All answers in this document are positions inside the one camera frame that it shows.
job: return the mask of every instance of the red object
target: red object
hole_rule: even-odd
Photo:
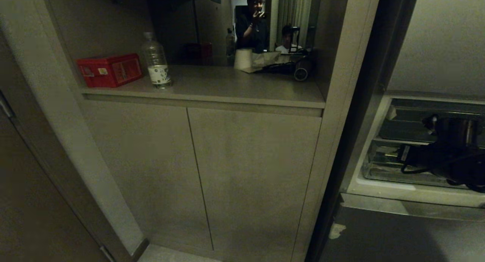
[[[142,77],[140,58],[136,53],[107,58],[76,60],[90,88],[116,88]]]
[[[212,43],[187,43],[185,53],[189,59],[202,59],[212,57]]]

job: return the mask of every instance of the tissue box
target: tissue box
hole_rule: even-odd
[[[116,88],[142,77],[136,53],[106,58],[76,60],[90,88]]]

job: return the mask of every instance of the gray cabinet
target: gray cabinet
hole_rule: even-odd
[[[214,251],[289,262],[322,119],[188,113]]]
[[[88,100],[83,108],[144,235],[212,250],[187,109]]]

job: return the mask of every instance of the paper cup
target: paper cup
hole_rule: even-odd
[[[253,63],[252,49],[236,50],[236,58],[234,59],[234,69],[243,70],[251,68]]]

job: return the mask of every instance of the shelf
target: shelf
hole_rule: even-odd
[[[118,88],[81,88],[82,94],[134,96],[300,108],[325,108],[317,84],[297,82],[279,74],[247,74],[232,67],[173,65],[174,84],[168,89],[152,87],[144,77]]]
[[[452,186],[447,183],[445,178],[428,172],[412,175],[403,174],[401,172],[402,163],[397,159],[401,143],[403,142],[374,139],[366,156],[367,162],[362,165],[363,176],[366,179],[373,180],[467,189],[463,185]],[[408,166],[407,169],[416,170],[419,167]]]
[[[398,143],[398,144],[412,144],[414,146],[427,146],[430,143],[426,143],[424,141],[402,141],[402,140],[393,140],[393,139],[382,139],[379,137],[374,138],[374,141],[385,141],[386,143]]]
[[[485,129],[485,105],[410,99],[393,99],[391,105],[396,116],[383,121],[378,136],[384,140],[434,143],[437,136],[430,135],[422,122],[432,115],[438,115],[439,118],[477,120],[480,124],[478,132]],[[485,134],[478,134],[477,144],[485,147]]]

